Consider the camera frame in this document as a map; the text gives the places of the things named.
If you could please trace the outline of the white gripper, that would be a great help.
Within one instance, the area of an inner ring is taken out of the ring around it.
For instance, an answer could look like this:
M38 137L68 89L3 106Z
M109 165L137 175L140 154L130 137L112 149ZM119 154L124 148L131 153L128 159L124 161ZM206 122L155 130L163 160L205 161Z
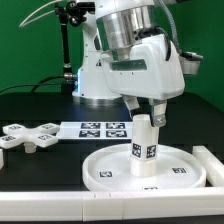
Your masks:
M101 54L108 87L112 92L124 95L123 100L131 118L140 109L136 97L151 98L149 104L154 127L166 124L165 100L181 95L185 87L174 45L171 45L169 60L166 60L166 54L162 34L144 38L141 44L134 45L127 60L114 61L111 52Z

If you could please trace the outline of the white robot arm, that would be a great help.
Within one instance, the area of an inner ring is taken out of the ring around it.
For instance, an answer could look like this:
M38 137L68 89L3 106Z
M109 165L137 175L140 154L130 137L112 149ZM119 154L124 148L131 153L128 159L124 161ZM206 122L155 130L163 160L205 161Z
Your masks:
M74 21L83 24L84 57L75 94L92 105L122 99L131 116L138 100L151 105L154 127L166 124L167 100L183 93L179 54L157 25L155 0L75 0Z

